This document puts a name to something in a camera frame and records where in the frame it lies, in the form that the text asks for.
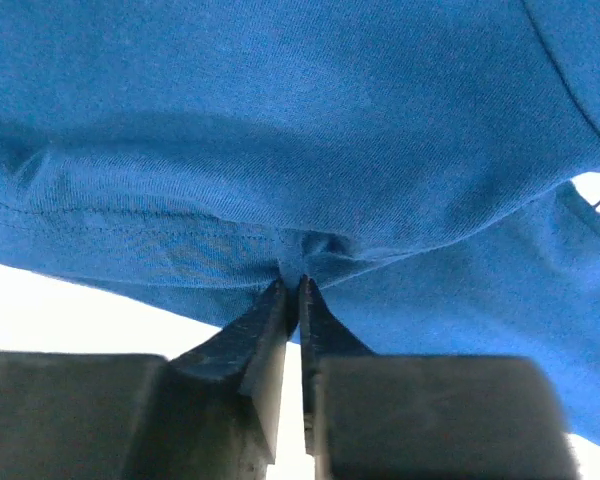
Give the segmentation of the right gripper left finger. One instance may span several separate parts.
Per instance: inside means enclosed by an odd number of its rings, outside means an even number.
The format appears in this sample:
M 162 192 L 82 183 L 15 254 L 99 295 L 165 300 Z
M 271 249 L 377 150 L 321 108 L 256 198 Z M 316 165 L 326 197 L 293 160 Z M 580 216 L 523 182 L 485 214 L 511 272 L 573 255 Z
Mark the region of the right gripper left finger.
M 262 479 L 288 292 L 175 359 L 0 351 L 0 479 Z

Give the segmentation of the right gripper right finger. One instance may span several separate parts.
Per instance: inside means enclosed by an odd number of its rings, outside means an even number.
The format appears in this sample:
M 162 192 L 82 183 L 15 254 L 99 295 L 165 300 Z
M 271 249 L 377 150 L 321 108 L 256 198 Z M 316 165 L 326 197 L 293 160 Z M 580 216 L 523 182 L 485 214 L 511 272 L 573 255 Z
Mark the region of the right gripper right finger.
M 319 479 L 575 479 L 547 376 L 518 356 L 380 355 L 298 288 L 305 449 Z

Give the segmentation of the blue t shirt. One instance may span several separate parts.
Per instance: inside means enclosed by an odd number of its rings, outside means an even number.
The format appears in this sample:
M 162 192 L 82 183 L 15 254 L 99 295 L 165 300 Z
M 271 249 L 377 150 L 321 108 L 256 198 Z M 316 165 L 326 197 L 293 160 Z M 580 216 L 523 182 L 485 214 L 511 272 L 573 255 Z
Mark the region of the blue t shirt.
M 214 325 L 313 278 L 600 445 L 600 1 L 0 1 L 0 264 Z

